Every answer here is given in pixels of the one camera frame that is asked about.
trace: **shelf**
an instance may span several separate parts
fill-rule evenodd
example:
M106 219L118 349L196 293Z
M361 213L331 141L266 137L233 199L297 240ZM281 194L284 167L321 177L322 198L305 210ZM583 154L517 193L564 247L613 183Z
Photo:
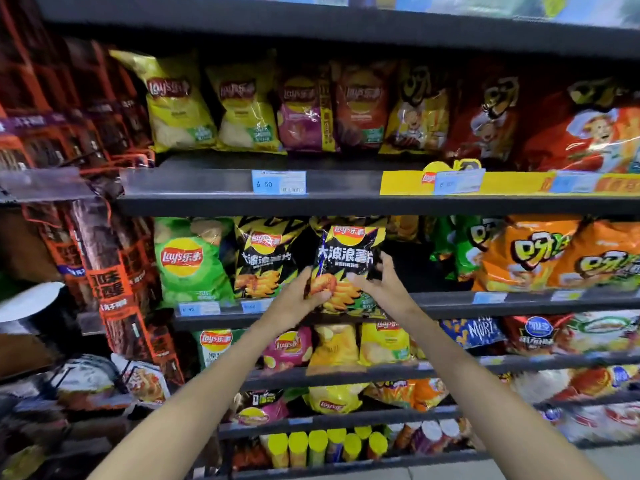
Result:
M584 355L485 356L477 357L477 360L494 374L553 371L640 363L640 349L629 352L592 352ZM359 372L340 371L313 375L307 375L306 367L295 367L287 371L271 373L260 369L249 374L240 391L358 384L430 377L437 377L437 374L431 364L425 360L386 363L369 368L363 367L363 370Z
M160 31L640 57L640 31L265 0L37 0L53 23ZM349 0L350 5L358 0Z
M556 301L553 292L508 293L502 303L482 303L485 297L491 298L493 295L473 291L411 293L411 296L434 320L640 309L640 297L636 292L617 292L606 288L588 289L580 298L566 301ZM261 315L244 314L240 305L221 308L220 315L181 316L180 311L176 309L174 327L176 330L184 331L246 328ZM362 318L346 314L328 315L314 312L308 315L302 324L320 325L362 321Z
M581 450L589 450L612 446L636 445L638 443L640 443L640 440L635 438L633 440L623 442L605 441L596 443L582 441L575 445ZM263 478L269 478L269 480L285 480L325 475L340 475L350 472L366 472L370 470L381 470L383 468L421 467L442 463L459 463L461 461L480 461L489 459L491 459L491 455L486 451L468 449L432 455L412 454L393 456L390 458L382 458L377 461L364 460L352 461L350 463L328 463L321 467L282 468L280 470L247 470L244 472L234 472L230 478L232 480L262 480Z
M546 401L534 404L537 410L560 408L571 410L583 406L596 406L600 404L631 403L640 399L640 392L619 392L604 397L597 397L588 401ZM292 433L294 431L311 431L314 429L354 428L356 426L369 426L376 424L399 424L413 421L442 420L461 417L457 405L437 406L434 409L421 412L413 409L378 409L371 411L355 411L349 414L315 415L308 417L287 418L260 426L242 426L234 423L224 423L218 427L220 440L235 438L253 438L259 435L273 435L276 433Z
M640 199L629 196L380 195L384 171L421 170L427 162L415 155L179 153L156 169L122 170L118 202L132 216L166 217L640 213ZM307 193L254 194L252 169L305 170Z

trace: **forearm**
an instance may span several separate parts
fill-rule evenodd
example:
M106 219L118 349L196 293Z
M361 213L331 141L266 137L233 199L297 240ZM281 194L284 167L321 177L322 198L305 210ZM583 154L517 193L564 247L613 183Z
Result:
M422 311L401 320L509 480L604 480L580 450Z
M265 323L254 323L235 345L127 435L89 479L183 478L272 334Z

